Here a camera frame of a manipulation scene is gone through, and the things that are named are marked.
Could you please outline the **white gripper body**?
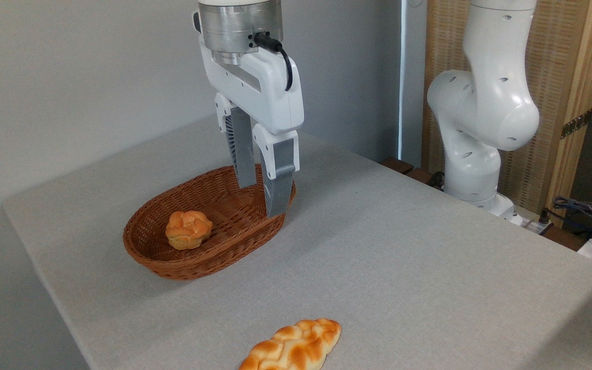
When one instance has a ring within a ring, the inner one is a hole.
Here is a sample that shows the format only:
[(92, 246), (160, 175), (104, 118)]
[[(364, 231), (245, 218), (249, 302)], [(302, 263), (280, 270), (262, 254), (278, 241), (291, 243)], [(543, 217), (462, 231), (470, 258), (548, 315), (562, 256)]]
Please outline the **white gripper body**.
[(305, 117), (299, 71), (291, 60), (293, 84), (286, 91), (284, 57), (264, 48), (244, 54), (240, 65), (219, 64), (204, 38), (200, 51), (211, 85), (274, 135), (301, 128)]

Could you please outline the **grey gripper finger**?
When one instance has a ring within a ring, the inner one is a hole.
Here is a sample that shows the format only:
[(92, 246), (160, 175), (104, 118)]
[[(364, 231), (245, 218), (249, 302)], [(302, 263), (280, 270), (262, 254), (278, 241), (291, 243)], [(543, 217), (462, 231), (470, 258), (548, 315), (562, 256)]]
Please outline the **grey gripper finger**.
[(299, 137), (296, 131), (274, 135), (256, 124), (253, 138), (261, 151), (266, 215), (273, 218), (289, 206), (293, 174), (299, 171)]
[(215, 97), (218, 126), (226, 135), (239, 188), (256, 184), (253, 137), (249, 115), (218, 92)]

